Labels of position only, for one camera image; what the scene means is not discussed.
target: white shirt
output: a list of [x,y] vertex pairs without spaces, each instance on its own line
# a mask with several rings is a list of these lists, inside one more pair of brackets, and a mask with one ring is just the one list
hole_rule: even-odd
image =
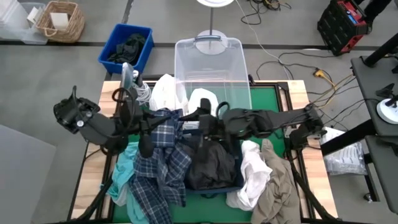
[[244,186],[241,190],[229,192],[226,195],[226,204],[233,208],[251,211],[264,191],[271,178],[272,169],[261,157],[260,146],[252,141],[242,143],[243,161],[241,172]]

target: teal shirt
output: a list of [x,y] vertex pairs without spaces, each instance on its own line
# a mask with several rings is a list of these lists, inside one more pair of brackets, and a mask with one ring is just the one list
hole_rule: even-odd
[[128,181],[134,173],[134,158],[138,151],[138,142],[130,142],[123,153],[120,153],[118,162],[115,164],[112,180],[113,184],[107,194],[111,196],[114,202],[126,201],[127,214],[133,224],[148,224],[148,220],[142,212],[137,200],[132,195],[128,186]]

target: beige shirt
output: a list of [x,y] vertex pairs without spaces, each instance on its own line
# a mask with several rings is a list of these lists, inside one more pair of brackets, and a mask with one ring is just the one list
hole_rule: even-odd
[[251,223],[299,224],[300,199],[297,195],[290,162],[275,154],[273,147],[263,147],[262,155],[273,171],[266,189],[254,207]]

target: red toolbox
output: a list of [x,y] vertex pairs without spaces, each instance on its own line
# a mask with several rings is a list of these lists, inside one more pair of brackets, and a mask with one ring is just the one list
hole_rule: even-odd
[[333,55],[348,53],[368,31],[365,13],[352,0],[331,0],[318,21],[318,31]]

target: wicker basket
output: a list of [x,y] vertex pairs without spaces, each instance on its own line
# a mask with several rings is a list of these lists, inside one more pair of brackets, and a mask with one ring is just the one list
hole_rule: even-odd
[[[67,13],[70,16],[66,30],[54,29],[51,21],[50,12]],[[78,4],[74,2],[50,1],[43,16],[36,24],[36,28],[41,31],[50,40],[63,43],[74,43],[80,36],[85,26],[85,18],[79,9]]]

